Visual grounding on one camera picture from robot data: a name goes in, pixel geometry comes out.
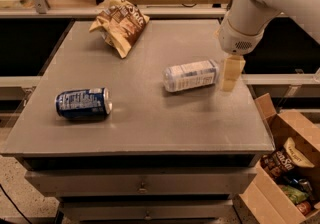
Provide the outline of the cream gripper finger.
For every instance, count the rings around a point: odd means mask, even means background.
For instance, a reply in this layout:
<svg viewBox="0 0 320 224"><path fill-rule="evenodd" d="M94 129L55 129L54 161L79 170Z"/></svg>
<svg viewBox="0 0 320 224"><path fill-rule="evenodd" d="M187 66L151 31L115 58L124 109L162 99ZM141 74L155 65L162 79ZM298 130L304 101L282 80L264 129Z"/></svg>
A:
<svg viewBox="0 0 320 224"><path fill-rule="evenodd" d="M242 56L230 55L223 62L220 88L225 92L234 89L238 78L242 74L246 61Z"/></svg>

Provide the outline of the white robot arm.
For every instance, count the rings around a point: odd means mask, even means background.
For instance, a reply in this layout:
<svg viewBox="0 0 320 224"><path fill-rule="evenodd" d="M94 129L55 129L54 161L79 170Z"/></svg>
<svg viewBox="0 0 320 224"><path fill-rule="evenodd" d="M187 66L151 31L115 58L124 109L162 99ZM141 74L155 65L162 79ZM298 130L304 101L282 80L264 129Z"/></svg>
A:
<svg viewBox="0 0 320 224"><path fill-rule="evenodd" d="M245 65L243 56L254 50L266 26L281 13L320 42L320 0L232 0L217 31L222 50L229 54L221 73L223 91L234 89Z"/></svg>

